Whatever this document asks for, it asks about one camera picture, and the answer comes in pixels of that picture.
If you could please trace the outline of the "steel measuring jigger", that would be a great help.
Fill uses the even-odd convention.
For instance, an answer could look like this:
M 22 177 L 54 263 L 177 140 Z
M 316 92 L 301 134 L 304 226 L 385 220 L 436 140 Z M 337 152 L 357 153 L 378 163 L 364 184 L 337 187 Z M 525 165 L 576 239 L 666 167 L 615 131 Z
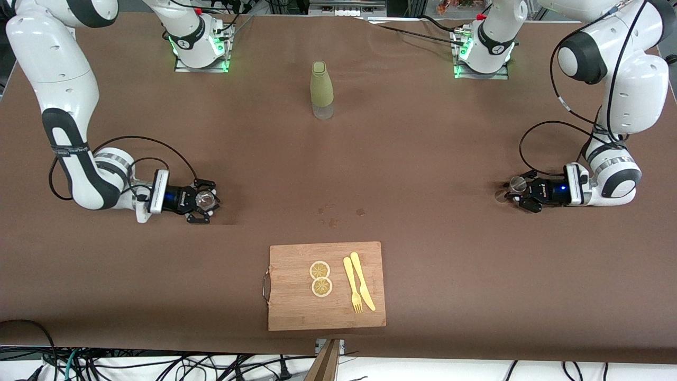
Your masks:
M 528 196 L 528 183 L 525 177 L 513 176 L 505 183 L 500 183 L 494 193 L 496 202 L 518 205 L 523 198 Z

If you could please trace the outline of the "yellow plastic knife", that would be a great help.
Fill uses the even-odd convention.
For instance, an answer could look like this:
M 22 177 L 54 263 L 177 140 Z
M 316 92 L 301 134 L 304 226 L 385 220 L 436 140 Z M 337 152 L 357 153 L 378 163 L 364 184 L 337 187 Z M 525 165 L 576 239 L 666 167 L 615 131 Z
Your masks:
M 360 288 L 359 288 L 360 295 L 362 296 L 362 299 L 366 303 L 368 308 L 371 311 L 375 311 L 376 306 L 375 306 L 375 304 L 372 300 L 369 289 L 368 289 L 366 282 L 365 282 L 365 277 L 364 277 L 364 274 L 363 274 L 362 263 L 361 263 L 360 257 L 359 257 L 357 252 L 353 252 L 353 253 L 351 253 L 350 258 L 351 258 L 351 261 L 352 261 L 353 266 L 355 268 L 355 271 L 357 272 L 358 278 L 360 280 Z

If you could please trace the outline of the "grey metal equipment box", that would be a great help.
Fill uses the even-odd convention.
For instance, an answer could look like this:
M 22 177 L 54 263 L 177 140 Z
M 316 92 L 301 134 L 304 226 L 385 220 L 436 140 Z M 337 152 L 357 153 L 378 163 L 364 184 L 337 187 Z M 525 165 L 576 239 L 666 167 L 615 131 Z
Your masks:
M 387 17 L 386 0 L 309 0 L 309 15 Z

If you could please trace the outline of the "yellow plastic fork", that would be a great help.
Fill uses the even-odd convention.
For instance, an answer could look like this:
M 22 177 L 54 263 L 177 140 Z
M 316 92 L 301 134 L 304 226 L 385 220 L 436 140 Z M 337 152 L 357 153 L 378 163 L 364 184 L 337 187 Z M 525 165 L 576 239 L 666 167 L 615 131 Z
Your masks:
M 351 303 L 355 313 L 360 314 L 363 312 L 362 308 L 362 297 L 358 293 L 357 286 L 355 284 L 355 275 L 354 268 L 351 258 L 343 258 L 343 265 L 346 272 L 346 277 L 349 282 L 349 287 L 351 288 Z

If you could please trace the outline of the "wooden cutting board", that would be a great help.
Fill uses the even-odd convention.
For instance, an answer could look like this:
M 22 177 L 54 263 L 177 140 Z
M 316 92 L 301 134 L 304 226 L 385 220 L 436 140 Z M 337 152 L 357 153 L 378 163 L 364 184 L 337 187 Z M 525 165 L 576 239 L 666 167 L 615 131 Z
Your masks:
M 371 311 L 362 299 L 363 312 L 355 313 L 343 258 L 357 252 L 363 276 L 376 306 Z M 329 264 L 331 294 L 314 296 L 309 268 L 316 261 Z M 358 293 L 360 280 L 354 268 Z M 278 244 L 269 248 L 269 331 L 348 330 L 384 327 L 387 323 L 379 241 Z

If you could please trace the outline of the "wooden post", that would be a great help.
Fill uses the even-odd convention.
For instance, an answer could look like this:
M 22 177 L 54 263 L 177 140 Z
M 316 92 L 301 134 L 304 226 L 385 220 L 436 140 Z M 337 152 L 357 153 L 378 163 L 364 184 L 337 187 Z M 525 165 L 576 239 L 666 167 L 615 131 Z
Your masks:
M 341 339 L 325 340 L 303 381 L 336 381 L 342 347 Z

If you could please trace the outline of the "clear glass cup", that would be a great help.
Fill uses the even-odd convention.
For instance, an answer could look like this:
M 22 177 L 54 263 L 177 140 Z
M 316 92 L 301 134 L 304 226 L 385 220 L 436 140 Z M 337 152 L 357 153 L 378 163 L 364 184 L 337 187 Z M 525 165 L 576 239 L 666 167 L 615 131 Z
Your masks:
M 219 200 L 213 190 L 202 190 L 196 194 L 194 202 L 199 210 L 208 213 L 218 208 Z

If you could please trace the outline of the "green sleeved glass bottle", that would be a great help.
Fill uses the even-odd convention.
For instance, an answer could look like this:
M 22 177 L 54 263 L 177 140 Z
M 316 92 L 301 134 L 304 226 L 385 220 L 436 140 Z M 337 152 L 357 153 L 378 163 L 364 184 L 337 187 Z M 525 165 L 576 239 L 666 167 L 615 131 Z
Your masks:
M 325 62 L 314 62 L 310 83 L 312 111 L 316 118 L 326 120 L 334 113 L 334 92 Z

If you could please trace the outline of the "brown table cloth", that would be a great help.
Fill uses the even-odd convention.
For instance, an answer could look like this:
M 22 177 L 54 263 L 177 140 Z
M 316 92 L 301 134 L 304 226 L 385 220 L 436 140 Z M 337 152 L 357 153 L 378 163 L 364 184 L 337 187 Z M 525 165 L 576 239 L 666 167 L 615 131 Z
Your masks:
M 48 188 L 34 91 L 0 101 L 0 321 L 61 347 L 311 353 L 335 335 L 373 357 L 677 362 L 677 105 L 629 138 L 633 202 L 530 214 L 496 202 L 518 140 L 576 120 L 548 62 L 575 24 L 526 24 L 509 80 L 454 77 L 441 43 L 341 17 L 256 16 L 228 73 L 176 73 L 154 14 L 78 29 L 100 99 L 95 147 L 144 135 L 217 183 L 205 226 L 88 211 Z M 314 116 L 314 62 L 334 113 Z M 379 241 L 387 325 L 268 331 L 273 244 Z

